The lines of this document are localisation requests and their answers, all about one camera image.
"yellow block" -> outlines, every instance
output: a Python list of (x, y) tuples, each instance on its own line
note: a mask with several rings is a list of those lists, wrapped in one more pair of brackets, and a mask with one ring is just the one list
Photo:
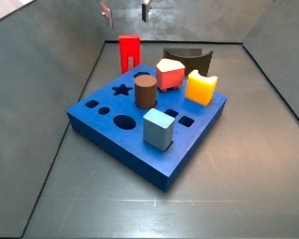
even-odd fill
[(217, 77), (203, 77), (197, 70), (188, 75), (185, 98), (201, 105), (209, 104), (215, 93), (215, 84)]

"rectangular hole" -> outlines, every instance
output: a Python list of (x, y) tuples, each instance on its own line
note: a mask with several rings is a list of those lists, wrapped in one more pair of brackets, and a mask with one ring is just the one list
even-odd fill
[(88, 108), (93, 108), (96, 107), (98, 104), (98, 102), (96, 100), (90, 100), (88, 101), (84, 105), (88, 107)]
[(164, 113), (171, 116), (171, 117), (176, 117), (177, 116), (177, 112), (175, 110), (172, 110), (171, 108), (168, 108)]
[(183, 116), (183, 117), (179, 119), (177, 122), (179, 122), (183, 126), (185, 126), (185, 127), (191, 127), (192, 124), (193, 124), (193, 122), (195, 122), (195, 120), (191, 119), (191, 118), (187, 117), (187, 116)]

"light blue cube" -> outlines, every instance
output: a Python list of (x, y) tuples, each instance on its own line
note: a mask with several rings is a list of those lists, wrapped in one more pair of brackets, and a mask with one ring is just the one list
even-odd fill
[(164, 151), (172, 144), (175, 118), (152, 108), (142, 116), (142, 140)]

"blue shape sorter board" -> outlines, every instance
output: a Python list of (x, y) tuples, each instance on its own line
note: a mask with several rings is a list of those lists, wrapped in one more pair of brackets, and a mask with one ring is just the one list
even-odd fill
[(175, 117), (173, 143), (159, 151), (142, 141), (142, 115), (134, 105), (134, 77), (156, 76), (156, 69), (140, 64), (110, 81), (68, 110), (72, 128), (156, 187), (167, 191), (211, 131), (227, 97), (219, 92), (208, 106), (184, 98), (187, 80), (176, 90), (157, 91), (154, 109)]

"star-shaped hole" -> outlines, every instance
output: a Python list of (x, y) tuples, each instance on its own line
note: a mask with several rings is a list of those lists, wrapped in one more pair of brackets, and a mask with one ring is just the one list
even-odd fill
[(133, 88), (132, 87), (125, 87), (125, 84), (121, 84), (118, 87), (112, 87), (112, 90), (114, 90), (113, 95), (128, 95), (128, 91), (130, 91)]

